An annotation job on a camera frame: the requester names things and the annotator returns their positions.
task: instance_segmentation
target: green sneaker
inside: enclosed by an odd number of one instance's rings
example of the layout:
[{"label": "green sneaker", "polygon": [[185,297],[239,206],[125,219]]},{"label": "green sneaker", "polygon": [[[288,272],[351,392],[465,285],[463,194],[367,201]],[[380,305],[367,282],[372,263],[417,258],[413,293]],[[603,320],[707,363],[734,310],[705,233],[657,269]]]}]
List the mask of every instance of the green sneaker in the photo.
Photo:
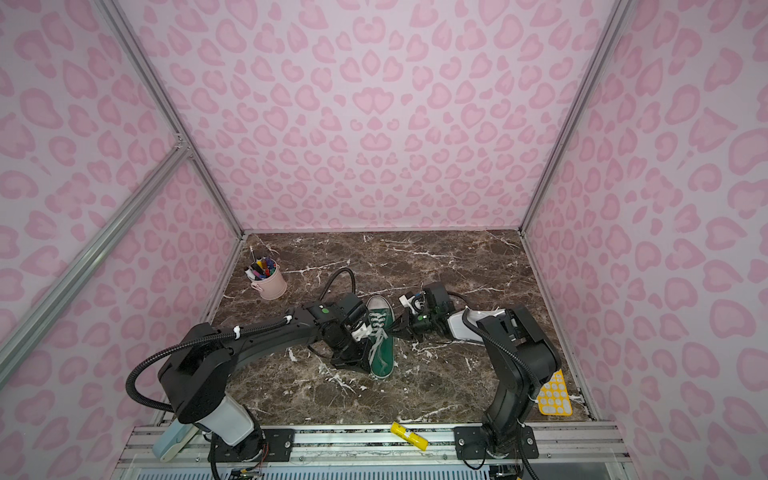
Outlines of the green sneaker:
[{"label": "green sneaker", "polygon": [[395,339],[387,336],[385,328],[395,322],[395,313],[392,306],[381,295],[374,295],[366,304],[372,327],[370,339],[373,340],[371,353],[368,360],[371,364],[371,373],[379,380],[384,380],[392,375],[395,368]]}]

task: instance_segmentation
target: yellow calculator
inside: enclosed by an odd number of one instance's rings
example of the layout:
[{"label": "yellow calculator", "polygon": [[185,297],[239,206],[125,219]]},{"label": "yellow calculator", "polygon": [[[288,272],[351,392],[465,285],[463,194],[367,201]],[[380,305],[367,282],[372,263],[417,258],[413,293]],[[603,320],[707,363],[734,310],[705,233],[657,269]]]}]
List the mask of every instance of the yellow calculator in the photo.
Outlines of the yellow calculator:
[{"label": "yellow calculator", "polygon": [[551,380],[541,386],[541,391],[536,399],[538,400],[538,411],[542,415],[571,416],[573,414],[562,370],[555,372]]}]

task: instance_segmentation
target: white shoelace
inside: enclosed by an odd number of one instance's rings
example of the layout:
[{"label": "white shoelace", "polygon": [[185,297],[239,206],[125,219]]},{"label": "white shoelace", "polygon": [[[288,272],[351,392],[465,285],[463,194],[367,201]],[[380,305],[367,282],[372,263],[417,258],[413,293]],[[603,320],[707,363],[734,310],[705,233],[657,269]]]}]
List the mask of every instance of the white shoelace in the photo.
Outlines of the white shoelace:
[{"label": "white shoelace", "polygon": [[[376,357],[376,354],[379,351],[379,347],[384,343],[384,340],[389,338],[384,331],[384,323],[386,321],[386,314],[385,313],[374,313],[371,312],[369,314],[369,318],[371,320],[371,327],[373,327],[373,333],[371,334],[374,338],[376,338],[376,341],[373,343],[373,346],[371,347],[371,351],[368,355],[368,363],[373,364],[373,359]],[[384,364],[384,366],[389,366],[387,362],[384,361],[384,359],[380,359],[381,362]]]}]

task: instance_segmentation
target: yellow cylinder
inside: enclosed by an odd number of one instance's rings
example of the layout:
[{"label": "yellow cylinder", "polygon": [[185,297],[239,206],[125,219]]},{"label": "yellow cylinder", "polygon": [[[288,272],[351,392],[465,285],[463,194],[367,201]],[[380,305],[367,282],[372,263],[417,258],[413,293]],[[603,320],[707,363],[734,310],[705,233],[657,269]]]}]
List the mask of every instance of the yellow cylinder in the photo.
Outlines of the yellow cylinder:
[{"label": "yellow cylinder", "polygon": [[415,446],[419,450],[425,451],[427,449],[427,445],[429,445],[429,442],[427,442],[426,439],[406,429],[398,422],[393,422],[392,427],[389,428],[389,431],[410,443],[411,445]]}]

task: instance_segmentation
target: side wall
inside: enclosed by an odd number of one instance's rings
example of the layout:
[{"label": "side wall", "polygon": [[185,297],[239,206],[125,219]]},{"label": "side wall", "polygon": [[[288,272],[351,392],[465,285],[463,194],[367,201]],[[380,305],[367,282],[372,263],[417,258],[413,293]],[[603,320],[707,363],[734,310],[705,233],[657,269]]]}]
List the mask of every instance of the side wall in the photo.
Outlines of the side wall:
[{"label": "side wall", "polygon": [[644,478],[768,475],[768,5],[645,0],[528,239]]},{"label": "side wall", "polygon": [[[0,392],[0,476],[108,475],[133,427],[154,414],[126,396],[127,374],[202,320],[235,242],[182,164]],[[159,399],[156,373],[137,384]]]},{"label": "side wall", "polygon": [[0,344],[174,139],[87,0],[0,6]]},{"label": "side wall", "polygon": [[122,1],[249,229],[519,226],[613,0]]}]

